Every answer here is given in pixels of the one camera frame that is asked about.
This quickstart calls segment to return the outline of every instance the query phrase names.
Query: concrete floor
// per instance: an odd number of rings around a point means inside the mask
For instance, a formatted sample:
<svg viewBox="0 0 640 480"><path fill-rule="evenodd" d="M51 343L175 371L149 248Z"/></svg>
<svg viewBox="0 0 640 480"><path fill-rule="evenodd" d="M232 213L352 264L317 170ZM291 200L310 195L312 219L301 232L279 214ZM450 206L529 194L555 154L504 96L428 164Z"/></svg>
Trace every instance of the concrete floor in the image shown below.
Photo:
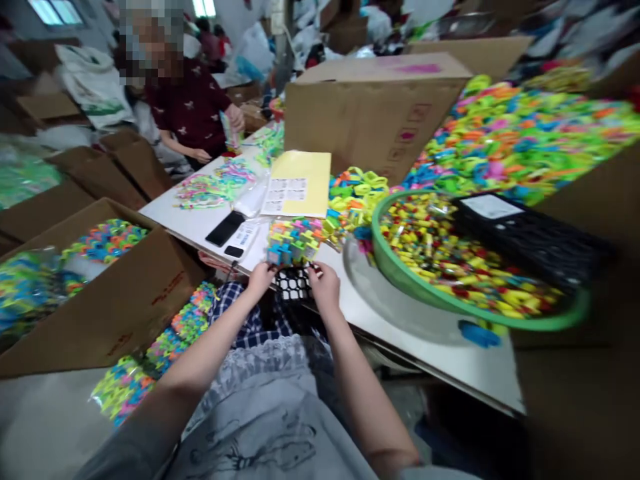
<svg viewBox="0 0 640 480"><path fill-rule="evenodd" d="M0 381L0 479L70 480L113 431L89 396L105 369ZM423 458L429 447L413 433L423 402L412 386L385 386Z"/></svg>

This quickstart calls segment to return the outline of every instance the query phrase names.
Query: green plastic basin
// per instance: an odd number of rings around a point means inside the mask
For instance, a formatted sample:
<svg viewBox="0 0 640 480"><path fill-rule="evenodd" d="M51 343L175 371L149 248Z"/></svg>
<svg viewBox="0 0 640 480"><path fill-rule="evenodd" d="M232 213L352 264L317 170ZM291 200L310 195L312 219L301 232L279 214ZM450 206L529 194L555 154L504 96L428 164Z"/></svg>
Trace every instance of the green plastic basin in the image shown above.
<svg viewBox="0 0 640 480"><path fill-rule="evenodd" d="M572 327L584 320L590 304L590 294L586 289L580 289L571 299L560 301L556 305L557 312L552 315L532 319L514 319L480 309L458 300L458 298L434 288L430 283L422 280L418 274L409 270L402 260L394 254L382 236L382 232L380 232L380 218L396 200L401 200L410 195L423 195L431 192L431 190L411 190L394 193L382 200L373 212L373 222L371 224L373 231L373 254L378 269L394 287L406 293L408 296L436 308L460 313L462 315L472 315L478 319L499 323L516 329L557 331Z"/></svg>

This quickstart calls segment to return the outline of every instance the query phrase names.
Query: window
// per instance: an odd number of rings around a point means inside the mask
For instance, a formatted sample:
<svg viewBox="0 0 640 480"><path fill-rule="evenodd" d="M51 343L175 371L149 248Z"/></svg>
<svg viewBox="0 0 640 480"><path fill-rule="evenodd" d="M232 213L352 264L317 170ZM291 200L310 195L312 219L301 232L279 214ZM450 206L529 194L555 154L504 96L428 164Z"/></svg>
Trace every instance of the window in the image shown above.
<svg viewBox="0 0 640 480"><path fill-rule="evenodd" d="M195 9L195 16L198 18L215 17L213 0L193 0L193 8Z"/></svg>
<svg viewBox="0 0 640 480"><path fill-rule="evenodd" d="M29 4L48 27L84 24L70 0L29 0Z"/></svg>

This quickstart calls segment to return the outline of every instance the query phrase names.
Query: yellow paper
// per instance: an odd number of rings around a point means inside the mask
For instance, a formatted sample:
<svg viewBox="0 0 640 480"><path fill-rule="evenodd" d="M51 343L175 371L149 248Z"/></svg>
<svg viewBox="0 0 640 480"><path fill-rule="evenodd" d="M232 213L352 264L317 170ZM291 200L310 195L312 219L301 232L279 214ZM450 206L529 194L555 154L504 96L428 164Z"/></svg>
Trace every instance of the yellow paper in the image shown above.
<svg viewBox="0 0 640 480"><path fill-rule="evenodd" d="M271 166L261 213L326 218L330 174L330 153L284 152Z"/></svg>

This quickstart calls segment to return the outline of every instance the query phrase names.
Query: plaid skirt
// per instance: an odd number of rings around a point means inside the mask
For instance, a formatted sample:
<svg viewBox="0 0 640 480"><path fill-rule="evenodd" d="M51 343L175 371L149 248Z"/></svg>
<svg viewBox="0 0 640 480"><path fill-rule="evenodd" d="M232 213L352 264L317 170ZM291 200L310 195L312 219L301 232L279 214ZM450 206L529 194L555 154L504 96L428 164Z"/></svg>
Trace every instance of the plaid skirt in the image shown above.
<svg viewBox="0 0 640 480"><path fill-rule="evenodd" d="M209 310L207 320L209 325L218 320L223 312L228 309L233 302L235 302L240 294L244 292L245 286L240 282L227 282L222 287L216 290L217 297L214 298L213 305ZM280 337L288 337L294 333L298 333L302 336L311 335L324 343L327 343L326 333L324 332L321 322L316 322L315 326L311 326L311 323L300 322L298 318L291 314L291 311L284 306L282 300L278 295L275 296L273 302L273 312L271 315L272 324L268 328L264 325L263 316L261 314L260 305L256 305L252 308L251 312L247 316L245 324L238 332L238 336L233 342L231 348L251 348L256 345L260 345L267 340L275 340Z"/></svg>

